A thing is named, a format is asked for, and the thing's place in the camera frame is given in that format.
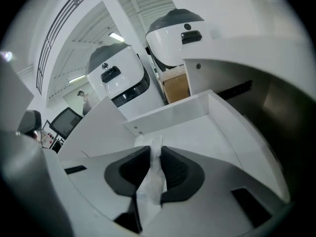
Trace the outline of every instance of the gray dome top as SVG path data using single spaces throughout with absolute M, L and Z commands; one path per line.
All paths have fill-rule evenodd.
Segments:
M 186 9 L 174 9 L 167 13 L 167 15 L 157 19 L 153 22 L 146 35 L 152 31 L 167 27 L 178 25 L 182 23 L 196 22 L 196 21 L 204 21 L 199 15 L 190 12 Z
M 118 52 L 122 51 L 124 48 L 130 45 L 126 44 L 125 42 L 122 43 L 115 43 L 112 45 L 104 45 L 99 47 L 95 50 L 91 56 L 90 60 L 85 68 L 85 74 L 90 74 L 93 70 L 99 67 L 103 62 L 110 59 L 113 55 L 117 54 Z

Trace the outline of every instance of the white tissue paper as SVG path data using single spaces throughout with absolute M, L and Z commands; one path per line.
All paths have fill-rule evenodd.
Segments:
M 141 146 L 142 142 L 144 142 L 143 136 L 139 138 L 138 146 Z M 136 192 L 138 213 L 143 228 L 160 212 L 160 197 L 167 190 L 159 158 L 161 147 L 162 136 L 160 135 L 152 140 L 150 169 Z

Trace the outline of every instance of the railing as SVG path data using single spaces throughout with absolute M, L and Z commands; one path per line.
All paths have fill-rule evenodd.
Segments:
M 50 50 L 53 47 L 54 42 L 56 40 L 56 37 L 61 28 L 63 27 L 64 23 L 70 17 L 70 15 L 83 1 L 84 0 L 68 0 L 64 7 L 58 13 L 57 17 L 55 18 L 53 24 L 51 25 L 47 33 L 43 47 L 40 52 L 38 71 L 36 76 L 36 88 L 39 90 L 40 94 L 43 84 L 46 63 L 48 60 Z

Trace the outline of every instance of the ceiling light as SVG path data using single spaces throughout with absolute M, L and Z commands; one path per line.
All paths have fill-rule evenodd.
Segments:
M 68 83 L 72 83 L 72 82 L 77 81 L 77 80 L 79 80 L 79 79 L 81 79 L 81 78 L 84 78 L 84 77 L 85 77 L 85 75 L 83 75 L 83 76 L 81 76 L 81 77 L 77 77 L 77 78 L 75 78 L 75 79 L 70 80 Z
M 112 38 L 115 38 L 115 39 L 117 39 L 117 40 L 119 40 L 121 42 L 124 41 L 124 39 L 120 35 L 117 35 L 115 33 L 110 33 L 109 36 L 112 37 Z
M 12 58 L 12 53 L 11 52 L 0 52 L 3 58 L 9 62 Z

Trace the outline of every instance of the ceiling beam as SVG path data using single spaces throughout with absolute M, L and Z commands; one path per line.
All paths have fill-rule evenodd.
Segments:
M 67 44 L 69 49 L 89 49 L 89 48 L 98 48 L 100 45 L 91 42 L 81 42 L 81 41 L 70 41 Z
M 145 34 L 147 33 L 147 27 L 146 27 L 146 24 L 145 24 L 145 22 L 144 22 L 144 19 L 143 19 L 143 17 L 142 17 L 142 14 L 141 14 L 141 12 L 140 12 L 140 9 L 139 9 L 139 6 L 138 6 L 138 4 L 137 4 L 137 1 L 136 0 L 130 0 L 131 2 L 132 2 L 132 5 L 133 5 L 133 7 L 134 7 L 134 9 L 135 9 L 135 11 L 136 11 L 136 13 L 137 13 L 137 16 L 138 16 L 138 19 L 139 19 L 139 21 L 140 21 L 140 23 L 141 23 L 141 25 L 142 25 L 142 27 L 143 27 L 143 29 L 144 29 L 144 32 L 145 32 Z

